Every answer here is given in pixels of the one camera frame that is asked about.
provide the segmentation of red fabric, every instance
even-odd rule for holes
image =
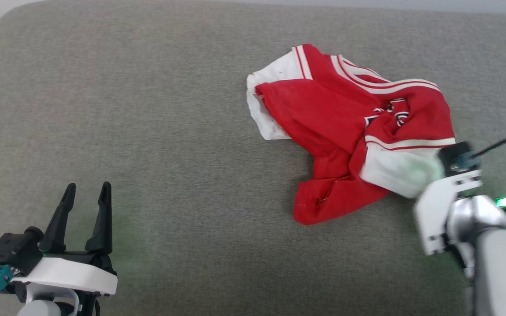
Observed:
[[[331,58],[336,56],[321,54],[309,44],[303,48],[313,80],[265,83],[257,86],[256,93],[287,134],[314,157],[313,179],[299,185],[294,217],[301,224],[315,224],[354,212],[387,194],[386,189],[360,179],[367,153],[364,136],[391,144],[454,137],[454,133],[448,106],[437,90],[411,86],[388,94],[370,93],[361,86],[389,83],[368,75],[359,76],[368,84],[350,82],[333,67]],[[398,98],[404,100],[390,104]]]

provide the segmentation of red and white shirt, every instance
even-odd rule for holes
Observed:
[[[385,189],[415,198],[442,177],[436,154],[454,144],[436,84],[390,82],[310,44],[249,75],[247,102],[263,138],[292,138],[314,156],[313,179],[296,196],[303,224],[353,212]]]

